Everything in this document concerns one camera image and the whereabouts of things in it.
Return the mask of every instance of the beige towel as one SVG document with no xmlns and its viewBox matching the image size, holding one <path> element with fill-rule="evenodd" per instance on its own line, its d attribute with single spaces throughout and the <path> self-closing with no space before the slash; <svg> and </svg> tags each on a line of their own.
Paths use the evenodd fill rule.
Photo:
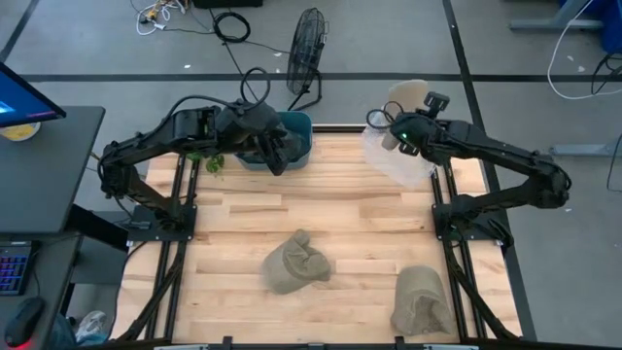
<svg viewBox="0 0 622 350">
<path fill-rule="evenodd" d="M 453 319 L 436 271 L 428 266 L 410 266 L 399 273 L 391 324 L 404 335 L 453 332 Z"/>
<path fill-rule="evenodd" d="M 261 273 L 270 291 L 283 295 L 313 281 L 330 279 L 330 263 L 322 253 L 309 247 L 309 242 L 309 233 L 299 229 L 265 258 Z"/>
</svg>

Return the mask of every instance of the black fan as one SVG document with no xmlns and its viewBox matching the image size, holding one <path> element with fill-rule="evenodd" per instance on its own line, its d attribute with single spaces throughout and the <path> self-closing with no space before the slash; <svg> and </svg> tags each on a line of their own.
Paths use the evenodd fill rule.
<svg viewBox="0 0 622 350">
<path fill-rule="evenodd" d="M 297 98 L 288 111 L 294 109 L 300 97 L 309 92 L 315 78 L 318 79 L 318 98 L 294 110 L 303 110 L 322 99 L 322 75 L 318 71 L 318 66 L 326 38 L 327 23 L 322 13 L 316 8 L 305 10 L 298 21 L 290 50 L 287 83 L 288 89 L 295 93 Z"/>
</svg>

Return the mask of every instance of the plastic bag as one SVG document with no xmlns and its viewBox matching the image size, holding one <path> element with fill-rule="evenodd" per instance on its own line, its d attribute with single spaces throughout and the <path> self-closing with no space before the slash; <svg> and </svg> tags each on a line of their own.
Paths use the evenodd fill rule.
<svg viewBox="0 0 622 350">
<path fill-rule="evenodd" d="M 370 118 L 374 125 L 387 125 L 382 113 L 375 113 Z M 392 180 L 409 189 L 417 187 L 422 180 L 430 178 L 434 164 L 421 156 L 407 156 L 398 148 L 388 151 L 382 147 L 382 140 L 388 130 L 378 130 L 369 125 L 363 131 L 363 151 L 365 161 L 382 171 Z"/>
</svg>

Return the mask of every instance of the fan stand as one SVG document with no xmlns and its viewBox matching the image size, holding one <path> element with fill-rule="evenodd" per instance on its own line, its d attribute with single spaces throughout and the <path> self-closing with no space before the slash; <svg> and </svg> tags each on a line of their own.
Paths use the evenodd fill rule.
<svg viewBox="0 0 622 350">
<path fill-rule="evenodd" d="M 304 95 L 305 93 L 311 92 L 311 91 L 309 91 L 309 89 L 306 89 L 305 91 L 303 91 L 303 92 L 298 94 L 298 96 L 296 97 L 294 102 L 292 102 L 292 104 L 290 105 L 290 108 L 288 108 L 288 111 L 302 111 L 303 109 L 305 109 L 305 108 L 307 108 L 309 106 L 313 106 L 314 104 L 320 102 L 320 100 L 322 99 L 322 74 L 320 73 L 319 70 L 315 70 L 314 71 L 314 75 L 318 78 L 318 98 L 316 98 L 315 101 L 311 101 L 311 102 L 305 104 L 304 106 L 300 106 L 298 108 L 294 108 L 295 104 L 298 102 L 298 100 L 300 100 L 302 95 Z"/>
</svg>

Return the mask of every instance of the computer monitor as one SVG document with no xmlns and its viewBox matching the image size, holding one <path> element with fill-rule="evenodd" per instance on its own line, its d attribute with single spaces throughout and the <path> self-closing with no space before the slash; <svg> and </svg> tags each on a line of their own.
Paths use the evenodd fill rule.
<svg viewBox="0 0 622 350">
<path fill-rule="evenodd" d="M 49 121 L 65 116 L 60 107 L 0 62 L 0 127 Z"/>
</svg>

